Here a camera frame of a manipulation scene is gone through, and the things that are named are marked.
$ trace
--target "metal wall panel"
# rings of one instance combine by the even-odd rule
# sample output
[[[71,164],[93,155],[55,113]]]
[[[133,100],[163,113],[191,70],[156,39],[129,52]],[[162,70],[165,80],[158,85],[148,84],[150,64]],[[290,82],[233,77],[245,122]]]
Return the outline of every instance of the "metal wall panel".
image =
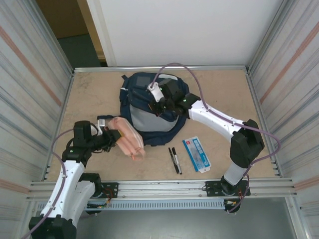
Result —
[[[0,2],[0,238],[46,167],[72,69],[32,0]]]
[[[250,66],[266,124],[283,144],[278,163],[292,177],[313,237],[319,237],[319,0],[296,0]]]

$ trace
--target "cable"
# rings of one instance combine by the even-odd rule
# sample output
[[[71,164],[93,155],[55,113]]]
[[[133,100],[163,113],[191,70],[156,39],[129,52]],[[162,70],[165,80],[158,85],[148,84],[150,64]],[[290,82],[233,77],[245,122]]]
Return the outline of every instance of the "cable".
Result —
[[[270,158],[270,157],[274,156],[276,153],[278,153],[279,150],[281,149],[280,140],[279,140],[278,137],[276,137],[275,135],[273,135],[273,134],[271,134],[271,133],[269,133],[269,132],[267,132],[267,131],[264,131],[264,130],[261,130],[261,129],[258,129],[258,128],[254,128],[254,127],[250,127],[250,126],[247,126],[247,125],[244,125],[244,124],[235,123],[235,122],[233,122],[233,121],[231,121],[231,120],[225,118],[224,116],[221,116],[220,114],[218,114],[218,113],[212,111],[210,108],[208,108],[208,105],[206,104],[206,101],[205,101],[205,99],[204,99],[203,91],[202,91],[202,88],[201,88],[201,86],[200,86],[200,83],[199,83],[198,78],[195,76],[195,74],[194,74],[187,66],[185,66],[185,65],[183,65],[183,64],[181,64],[181,63],[173,62],[173,63],[168,63],[167,65],[162,66],[162,67],[159,69],[159,71],[157,72],[157,74],[155,75],[155,77],[154,77],[154,79],[153,79],[153,81],[152,81],[152,84],[151,84],[151,88],[153,87],[153,85],[154,85],[154,83],[155,83],[157,77],[158,77],[159,74],[161,73],[161,71],[162,71],[165,67],[167,67],[167,66],[181,66],[181,67],[184,67],[184,68],[193,76],[193,78],[195,79],[195,81],[196,81],[196,83],[197,83],[197,85],[198,85],[198,89],[199,89],[199,93],[200,93],[201,100],[203,101],[203,105],[204,105],[204,107],[206,108],[206,110],[209,111],[211,114],[213,114],[214,116],[217,116],[217,117],[219,117],[220,119],[222,119],[222,120],[224,120],[224,121],[226,121],[226,122],[228,122],[228,123],[231,123],[231,124],[233,124],[233,125],[235,125],[235,126],[239,126],[239,127],[241,127],[241,128],[253,130],[253,131],[256,131],[256,132],[259,132],[259,133],[263,133],[263,134],[265,134],[265,135],[268,135],[269,137],[271,137],[271,138],[273,138],[274,140],[276,140],[277,143],[278,143],[278,147],[277,147],[277,149],[276,149],[274,152],[272,152],[272,153],[270,153],[270,154],[268,154],[268,155],[266,155],[266,156],[264,156],[264,157],[261,157],[261,158],[259,158],[259,159],[254,160],[254,161],[251,162],[251,164],[248,166],[247,170],[245,171],[245,173],[244,173],[244,175],[243,175],[243,177],[247,176],[247,187],[246,187],[245,193],[243,194],[243,196],[242,196],[241,200],[239,201],[239,203],[237,203],[234,208],[232,208],[231,210],[228,211],[228,212],[230,213],[230,212],[232,212],[235,208],[237,208],[237,207],[241,204],[241,202],[244,200],[244,198],[245,198],[245,196],[246,196],[246,194],[247,194],[247,192],[248,192],[248,188],[249,188],[249,176],[248,176],[247,174],[248,174],[249,170],[251,169],[251,167],[252,167],[255,163],[260,162],[261,160],[264,160],[264,159],[266,159],[266,158]]]
[[[63,174],[63,175],[66,175],[66,170],[65,170],[64,163],[63,163],[61,157],[60,157],[58,154],[56,154],[55,152],[53,152],[53,146],[54,146],[55,142],[58,140],[58,138],[60,138],[61,136],[65,135],[66,133],[68,133],[68,132],[70,132],[70,131],[72,131],[72,130],[73,130],[73,129],[69,129],[69,130],[67,130],[67,131],[65,131],[65,132],[63,132],[63,133],[61,133],[61,134],[59,134],[59,135],[53,140],[53,143],[52,143],[52,145],[51,145],[51,152],[52,152],[52,154],[59,160],[59,162],[60,162],[60,164],[61,164],[61,166],[62,166],[62,174]],[[52,212],[52,210],[53,210],[53,208],[54,208],[56,202],[58,201],[58,199],[59,199],[59,197],[60,197],[60,195],[61,195],[61,193],[62,193],[62,190],[63,190],[63,188],[64,188],[64,184],[65,184],[65,177],[62,177],[61,187],[60,187],[60,189],[59,189],[59,191],[58,191],[58,193],[57,193],[55,199],[53,200],[52,206],[50,207],[49,211],[48,211],[48,212],[43,216],[43,218],[42,218],[28,233],[26,233],[21,239],[26,239],[26,238],[28,238],[28,237],[44,222],[44,220],[50,215],[50,213]]]

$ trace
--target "wooden board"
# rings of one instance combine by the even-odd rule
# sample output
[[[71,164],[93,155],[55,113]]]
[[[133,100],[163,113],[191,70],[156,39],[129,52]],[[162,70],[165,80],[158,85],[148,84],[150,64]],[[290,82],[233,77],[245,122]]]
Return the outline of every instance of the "wooden board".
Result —
[[[185,80],[190,91],[199,95],[195,80],[187,71],[165,71]],[[194,71],[203,88],[205,100],[218,110],[241,120],[253,119],[258,122],[253,100],[242,70],[234,71]],[[61,132],[73,127],[78,120],[96,123],[97,115],[119,115],[119,92],[123,83],[122,75],[133,72],[84,72],[76,73],[66,107]],[[56,152],[61,155],[68,140],[68,133],[58,140]],[[209,172],[195,172],[192,162],[182,143],[183,139],[198,136],[212,167]],[[168,147],[175,147],[183,174],[176,174],[170,159]],[[118,147],[109,153],[95,154],[89,160],[86,171],[99,173],[106,180],[173,180],[173,179],[218,179],[228,169],[230,143],[207,126],[187,120],[183,129],[167,145],[145,146],[143,161],[132,161]],[[267,154],[264,150],[260,156]],[[47,179],[55,181],[60,170],[53,159]],[[274,177],[269,159],[252,168],[251,177]]]

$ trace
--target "marker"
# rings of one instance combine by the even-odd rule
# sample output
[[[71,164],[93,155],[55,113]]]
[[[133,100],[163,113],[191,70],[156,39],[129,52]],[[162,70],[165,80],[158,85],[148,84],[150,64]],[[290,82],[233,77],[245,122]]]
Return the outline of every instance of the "marker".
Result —
[[[172,150],[173,150],[173,154],[175,156],[175,160],[176,160],[176,164],[177,164],[177,167],[178,167],[178,170],[179,170],[179,174],[182,174],[182,171],[181,171],[181,168],[180,168],[180,164],[178,162],[177,154],[176,154],[176,151],[175,151],[175,147],[173,147]]]
[[[179,173],[178,166],[177,166],[176,163],[175,163],[173,154],[171,153],[171,149],[168,148],[168,150],[169,150],[170,158],[171,158],[171,160],[172,160],[172,162],[173,162],[173,164],[174,164],[174,168],[175,168],[175,170],[176,170],[176,173]]]

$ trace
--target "table surface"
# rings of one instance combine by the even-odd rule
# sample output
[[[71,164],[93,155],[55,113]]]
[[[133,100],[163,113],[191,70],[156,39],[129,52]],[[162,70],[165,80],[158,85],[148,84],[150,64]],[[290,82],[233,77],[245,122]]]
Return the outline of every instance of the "table surface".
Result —
[[[241,120],[258,121],[244,71],[203,70],[194,71],[203,88],[206,102],[214,108]],[[96,123],[98,115],[120,114],[119,93],[123,83],[122,75],[128,77],[134,72],[81,72],[76,73],[60,132],[73,127],[79,120]],[[183,70],[164,71],[181,77],[192,93],[199,90],[192,76]],[[58,139],[55,151],[61,155],[66,143],[73,136],[67,133]],[[212,164],[210,171],[195,172],[182,140],[198,136]],[[176,174],[168,147],[175,147],[183,174]],[[207,126],[187,120],[175,138],[165,146],[145,146],[146,157],[132,161],[119,147],[109,153],[93,154],[88,161],[86,172],[99,173],[102,181],[107,180],[178,180],[178,179],[219,179],[228,169],[230,143]],[[260,156],[268,153],[264,149]],[[56,181],[60,171],[59,162],[52,160],[47,180]],[[274,177],[269,159],[257,163],[249,172],[251,177]]]

